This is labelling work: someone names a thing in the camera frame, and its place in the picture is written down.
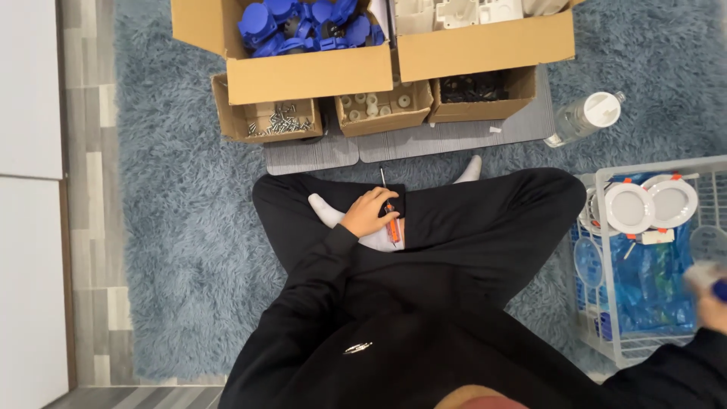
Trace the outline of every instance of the gray wood floor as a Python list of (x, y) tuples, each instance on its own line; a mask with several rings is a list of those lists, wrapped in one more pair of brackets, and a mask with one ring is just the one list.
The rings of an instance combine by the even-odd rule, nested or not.
[(119, 193), (113, 0), (61, 3), (79, 385), (223, 385), (224, 375), (163, 382), (134, 376)]
[(220, 386), (78, 388), (45, 409), (217, 409)]

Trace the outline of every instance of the black sweatshirt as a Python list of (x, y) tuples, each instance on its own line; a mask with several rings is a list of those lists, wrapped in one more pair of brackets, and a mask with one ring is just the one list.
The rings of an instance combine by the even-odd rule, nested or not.
[[(358, 239), (341, 225), (290, 274), (220, 398), (232, 408), (434, 408), (464, 385), (536, 408), (727, 408), (727, 336), (701, 329), (602, 386), (504, 311), (335, 325)], [(365, 349), (344, 354), (351, 346)]]

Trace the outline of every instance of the white bottle cap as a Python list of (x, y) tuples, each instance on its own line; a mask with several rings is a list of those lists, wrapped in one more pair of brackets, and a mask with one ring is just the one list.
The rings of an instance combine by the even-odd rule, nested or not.
[(586, 99), (583, 113), (588, 122), (599, 128), (610, 127), (621, 116), (621, 102), (608, 92), (597, 92)]

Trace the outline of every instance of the white wall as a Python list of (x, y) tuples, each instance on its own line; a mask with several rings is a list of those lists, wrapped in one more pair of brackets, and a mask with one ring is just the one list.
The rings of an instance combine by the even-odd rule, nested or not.
[(68, 391), (58, 182), (0, 177), (0, 406)]
[(0, 175), (62, 178), (55, 2), (0, 1)]

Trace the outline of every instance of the black sweatpants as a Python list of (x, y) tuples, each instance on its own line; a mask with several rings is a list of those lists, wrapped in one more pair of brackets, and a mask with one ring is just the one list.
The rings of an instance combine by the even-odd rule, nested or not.
[[(319, 194), (346, 212), (374, 184), (266, 175), (252, 198), (278, 259), (291, 274), (330, 229), (308, 204)], [(504, 308), (540, 270), (585, 203), (585, 189), (550, 168), (405, 192), (392, 204), (406, 218), (406, 249), (353, 252), (344, 310), (356, 319), (386, 311)]]

